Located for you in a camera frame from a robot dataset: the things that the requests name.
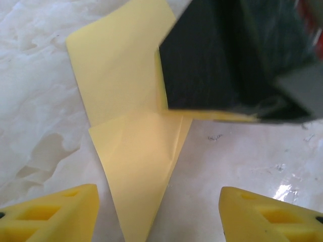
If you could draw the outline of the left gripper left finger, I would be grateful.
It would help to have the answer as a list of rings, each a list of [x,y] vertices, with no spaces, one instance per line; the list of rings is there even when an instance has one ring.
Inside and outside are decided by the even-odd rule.
[[[0,208],[0,242],[91,242],[98,210],[95,184]]]

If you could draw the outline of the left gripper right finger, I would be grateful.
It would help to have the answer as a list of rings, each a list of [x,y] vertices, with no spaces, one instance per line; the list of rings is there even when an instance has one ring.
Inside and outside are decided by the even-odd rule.
[[[323,242],[323,213],[223,187],[219,213],[226,242]]]

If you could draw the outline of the yellow square paper sheet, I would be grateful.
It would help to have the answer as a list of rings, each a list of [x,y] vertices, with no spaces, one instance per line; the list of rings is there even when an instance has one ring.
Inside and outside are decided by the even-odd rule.
[[[160,111],[174,20],[166,0],[129,0],[66,40],[125,242],[146,242],[192,122]]]

